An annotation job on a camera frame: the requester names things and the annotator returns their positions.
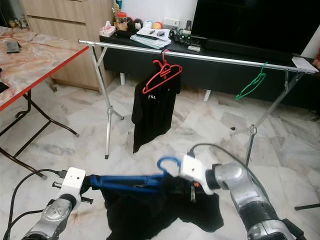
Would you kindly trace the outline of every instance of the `table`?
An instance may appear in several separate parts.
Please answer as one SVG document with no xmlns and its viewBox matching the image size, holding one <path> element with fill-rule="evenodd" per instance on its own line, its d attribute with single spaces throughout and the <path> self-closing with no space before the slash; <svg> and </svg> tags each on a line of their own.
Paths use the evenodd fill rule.
<svg viewBox="0 0 320 240">
<path fill-rule="evenodd" d="M 17 40 L 21 45 L 19 53 L 7 54 L 5 42 Z M 71 128 L 50 118 L 31 99 L 31 89 L 66 65 L 75 57 L 88 49 L 63 38 L 38 34 L 26 29 L 0 27 L 0 67 L 1 80 L 9 89 L 0 93 L 0 111 L 23 96 L 27 101 L 27 109 L 15 115 L 15 120 L 0 132 L 0 137 L 20 121 L 33 106 L 48 122 L 34 134 L 14 155 L 0 147 L 0 153 L 22 167 L 35 172 L 36 170 L 17 159 L 17 156 L 50 124 L 56 124 L 72 134 L 79 136 Z"/>
</svg>

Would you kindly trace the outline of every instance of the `hanging shirt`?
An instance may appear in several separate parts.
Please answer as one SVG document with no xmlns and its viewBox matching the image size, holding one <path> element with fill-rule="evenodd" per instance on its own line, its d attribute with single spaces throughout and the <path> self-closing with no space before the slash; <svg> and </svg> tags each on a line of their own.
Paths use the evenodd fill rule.
<svg viewBox="0 0 320 240">
<path fill-rule="evenodd" d="M 178 72 L 178 68 L 173 67 L 167 77 Z M 131 120 L 134 127 L 133 153 L 155 137 L 165 134 L 171 127 L 172 114 L 176 101 L 176 94 L 180 93 L 180 74 L 171 78 L 154 90 L 143 94 L 142 90 L 151 78 L 140 82 L 135 87 L 134 103 Z M 164 79 L 157 76 L 149 84 L 151 89 L 156 84 L 163 82 Z"/>
</svg>

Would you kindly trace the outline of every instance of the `toy figurine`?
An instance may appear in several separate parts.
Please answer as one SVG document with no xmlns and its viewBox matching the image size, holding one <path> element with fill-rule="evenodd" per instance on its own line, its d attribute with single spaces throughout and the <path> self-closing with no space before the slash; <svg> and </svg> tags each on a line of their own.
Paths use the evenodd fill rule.
<svg viewBox="0 0 320 240">
<path fill-rule="evenodd" d="M 14 23 L 15 23 L 15 27 L 16 27 L 16 28 L 21 28 L 21 23 L 20 23 L 20 21 L 18 20 L 18 18 L 13 19 L 13 21 L 14 21 Z"/>
<path fill-rule="evenodd" d="M 14 28 L 16 27 L 16 23 L 15 23 L 15 21 L 13 21 L 12 19 L 10 19 L 10 20 L 8 21 L 8 24 L 9 24 L 10 28 L 12 28 L 12 29 L 14 29 Z"/>
</svg>

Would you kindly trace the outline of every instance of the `metal clothes rack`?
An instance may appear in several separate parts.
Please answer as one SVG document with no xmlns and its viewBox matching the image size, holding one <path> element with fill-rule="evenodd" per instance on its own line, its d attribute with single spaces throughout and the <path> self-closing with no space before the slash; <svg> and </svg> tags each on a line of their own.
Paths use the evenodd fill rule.
<svg viewBox="0 0 320 240">
<path fill-rule="evenodd" d="M 112 44 L 112 43 L 104 43 L 104 42 L 97 42 L 97 41 L 87 41 L 87 40 L 79 40 L 80 44 L 88 45 L 90 53 L 92 55 L 92 61 L 94 64 L 94 68 L 98 77 L 98 81 L 100 87 L 102 89 L 102 94 L 104 96 L 106 106 L 107 106 L 107 114 L 108 114 L 108 122 L 106 127 L 106 152 L 105 152 L 105 159 L 109 157 L 109 146 L 110 146 L 110 131 L 111 131 L 111 117 L 112 114 L 115 113 L 121 119 L 124 119 L 119 113 L 117 113 L 110 104 L 108 95 L 106 93 L 106 86 L 103 81 L 103 76 L 100 71 L 100 64 L 103 61 L 103 58 L 106 54 L 108 48 L 112 49 L 120 49 L 126 51 L 134 51 L 134 52 L 141 52 L 141 53 L 148 53 L 148 54 L 161 54 L 161 50 L 156 49 L 149 49 L 143 47 L 135 47 L 135 46 L 127 46 L 127 45 L 119 45 L 119 44 Z M 102 47 L 102 53 L 97 58 L 96 52 L 94 47 Z M 242 66 L 250 66 L 250 67 L 257 67 L 261 68 L 264 63 L 261 62 L 254 62 L 254 61 L 242 61 L 236 59 L 229 59 L 229 58 L 221 58 L 221 57 L 213 57 L 213 56 L 204 56 L 204 55 L 196 55 L 196 54 L 189 54 L 189 53 L 182 53 L 182 52 L 174 52 L 174 51 L 167 51 L 165 53 L 166 56 L 172 57 L 179 57 L 179 58 L 187 58 L 187 59 L 194 59 L 194 60 L 202 60 L 202 61 L 209 61 L 209 62 L 217 62 L 217 63 L 225 63 L 225 64 L 236 64 Z M 232 135 L 236 135 L 239 133 L 243 133 L 248 131 L 250 134 L 249 138 L 249 145 L 246 151 L 245 156 L 245 164 L 248 166 L 252 145 L 254 142 L 254 137 L 257 134 L 257 128 L 262 124 L 262 122 L 268 117 L 268 115 L 279 105 L 279 103 L 285 98 L 285 96 L 290 92 L 290 90 L 297 84 L 297 82 L 301 79 L 301 77 L 305 74 L 314 74 L 316 73 L 315 70 L 305 69 L 305 68 L 298 68 L 298 67 L 291 67 L 291 66 L 282 66 L 282 65 L 275 65 L 275 64 L 266 64 L 264 66 L 266 69 L 275 69 L 284 71 L 284 90 L 283 92 L 277 97 L 277 99 L 273 102 L 273 104 L 269 107 L 269 109 L 260 117 L 256 124 L 252 124 L 249 128 L 245 128 L 240 131 L 233 132 Z M 289 72 L 296 73 L 295 76 L 289 81 Z"/>
</svg>

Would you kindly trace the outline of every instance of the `tissue box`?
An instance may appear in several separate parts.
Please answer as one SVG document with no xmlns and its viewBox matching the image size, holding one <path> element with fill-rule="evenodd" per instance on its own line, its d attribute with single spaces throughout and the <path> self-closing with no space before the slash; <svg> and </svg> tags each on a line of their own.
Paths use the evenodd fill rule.
<svg viewBox="0 0 320 240">
<path fill-rule="evenodd" d="M 109 28 L 101 28 L 99 31 L 100 36 L 104 36 L 109 38 L 112 34 L 114 34 L 116 31 L 116 27 L 115 26 L 110 26 Z"/>
</svg>

